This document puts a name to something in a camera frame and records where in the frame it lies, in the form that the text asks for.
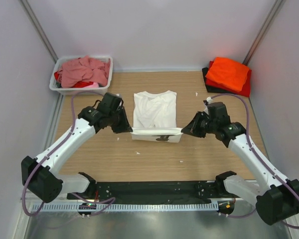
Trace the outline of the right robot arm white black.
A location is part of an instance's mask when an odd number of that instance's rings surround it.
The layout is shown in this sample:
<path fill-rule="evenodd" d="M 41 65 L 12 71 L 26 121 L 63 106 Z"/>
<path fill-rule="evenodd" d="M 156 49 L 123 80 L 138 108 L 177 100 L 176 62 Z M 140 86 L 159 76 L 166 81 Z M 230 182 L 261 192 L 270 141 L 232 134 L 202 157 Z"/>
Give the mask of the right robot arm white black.
<path fill-rule="evenodd" d="M 234 172 L 217 176 L 215 193 L 220 197 L 234 194 L 253 205 L 260 218 L 273 225 L 299 213 L 299 180 L 290 180 L 255 146 L 247 130 L 232 122 L 222 102 L 210 103 L 197 112 L 182 133 L 204 138 L 215 135 L 245 163 L 257 183 L 249 183 Z"/>

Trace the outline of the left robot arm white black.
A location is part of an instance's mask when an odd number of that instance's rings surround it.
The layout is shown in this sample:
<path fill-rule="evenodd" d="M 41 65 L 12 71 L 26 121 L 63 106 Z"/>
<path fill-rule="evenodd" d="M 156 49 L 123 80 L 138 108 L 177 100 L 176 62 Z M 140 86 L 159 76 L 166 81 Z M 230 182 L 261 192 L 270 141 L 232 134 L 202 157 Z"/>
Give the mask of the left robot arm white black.
<path fill-rule="evenodd" d="M 59 171 L 72 154 L 100 130 L 111 127 L 113 133 L 132 132 L 123 99 L 105 93 L 93 106 L 85 107 L 74 118 L 72 126 L 49 148 L 35 158 L 27 156 L 21 162 L 22 183 L 44 203 L 60 194 L 76 193 L 91 199 L 96 193 L 96 181 L 86 173 L 60 175 Z"/>

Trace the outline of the white t shirt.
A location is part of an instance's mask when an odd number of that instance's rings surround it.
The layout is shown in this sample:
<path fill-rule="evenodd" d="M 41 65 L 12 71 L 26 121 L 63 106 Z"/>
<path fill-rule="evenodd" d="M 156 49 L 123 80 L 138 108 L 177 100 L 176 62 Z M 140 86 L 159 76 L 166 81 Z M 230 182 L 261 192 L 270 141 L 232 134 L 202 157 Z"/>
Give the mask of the white t shirt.
<path fill-rule="evenodd" d="M 132 140 L 180 142 L 182 133 L 176 125 L 176 97 L 173 91 L 134 94 Z"/>

